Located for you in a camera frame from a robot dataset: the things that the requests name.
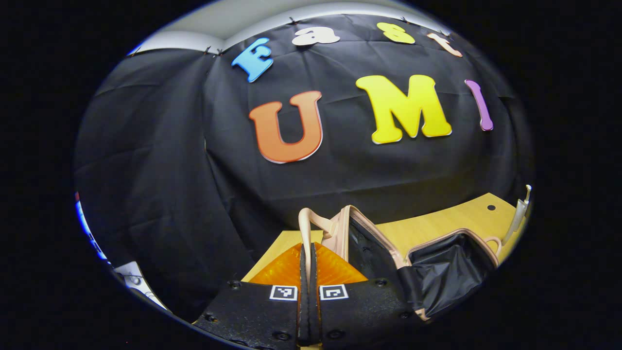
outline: bag strap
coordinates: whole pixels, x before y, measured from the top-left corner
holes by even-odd
[[[302,248],[305,250],[305,270],[307,273],[307,283],[311,279],[311,223],[320,227],[324,233],[324,238],[330,238],[335,234],[337,222],[328,220],[314,213],[309,208],[303,208],[298,213],[298,225],[302,235]]]

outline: bag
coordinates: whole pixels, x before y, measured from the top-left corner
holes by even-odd
[[[342,208],[330,220],[309,208],[300,211],[300,233],[306,257],[310,256],[311,222],[323,230],[322,245],[366,278],[385,278],[401,285],[405,299],[424,321],[468,298],[499,266],[500,239],[483,239],[468,229],[411,247],[403,257],[398,247],[354,206]],[[486,244],[489,241],[497,243],[495,252]],[[306,267],[308,281],[308,262]]]

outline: orange letter u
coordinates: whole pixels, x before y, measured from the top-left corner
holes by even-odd
[[[264,158],[282,164],[301,161],[317,151],[322,143],[322,122],[317,108],[320,97],[319,91],[307,91],[289,100],[293,106],[298,106],[302,121],[302,139],[296,143],[285,143],[281,138],[278,117],[283,107],[281,102],[269,102],[250,112],[249,118],[255,122],[259,152]]]

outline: letter m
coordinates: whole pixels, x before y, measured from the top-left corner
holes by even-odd
[[[434,85],[434,79],[426,75],[413,75],[409,80],[406,96],[382,75],[369,75],[358,79],[356,86],[367,91],[376,118],[376,131],[371,135],[372,141],[381,144],[402,139],[402,130],[395,126],[393,116],[411,138],[417,137],[422,112],[424,125],[421,131],[424,135],[450,135],[452,126],[445,119]]]

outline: foam letter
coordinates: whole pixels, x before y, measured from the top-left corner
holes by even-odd
[[[486,107],[486,102],[484,102],[484,96],[481,94],[480,86],[472,81],[465,80],[465,84],[471,89],[473,93],[473,97],[475,97],[475,102],[477,103],[477,109],[480,110],[480,128],[483,131],[490,131],[493,129],[493,121],[490,119],[490,115],[488,114],[488,108]]]
[[[307,91],[294,95],[290,100],[298,106],[302,121],[303,136],[296,143],[285,143],[279,131],[278,112],[281,102],[269,102],[253,109],[249,118],[255,121],[259,152],[273,163],[301,161],[317,151],[322,143],[322,122],[317,108],[317,100],[322,97],[319,91]]]
[[[408,96],[405,96],[382,75],[369,75],[358,79],[356,86],[367,91],[376,118],[376,131],[371,135],[372,141],[381,144],[402,139],[402,130],[396,128],[393,115],[411,138],[417,137],[422,112],[424,125],[421,130],[424,135],[450,135],[452,126],[445,119],[434,85],[434,79],[426,75],[413,75],[409,80]]]
[[[255,40],[246,50],[242,51],[231,63],[231,66],[239,65],[248,73],[248,82],[254,82],[259,76],[268,69],[273,59],[262,60],[260,57],[267,57],[272,52],[268,46],[264,46],[270,41],[267,37]]]
[[[380,22],[377,24],[378,28],[384,32],[384,36],[393,40],[394,42],[405,42],[407,44],[414,44],[415,38],[405,33],[405,30],[391,23]]]
[[[312,27],[297,31],[294,35],[299,35],[292,40],[292,44],[298,46],[313,45],[316,43],[331,44],[338,42],[339,38],[335,31],[328,27]]]
[[[447,41],[447,39],[443,39],[434,33],[428,34],[427,37],[436,40],[436,42],[438,42],[443,47],[443,49],[447,50],[447,52],[449,52],[450,54],[462,57],[460,51],[456,51],[453,49],[453,47],[449,46],[449,41]]]

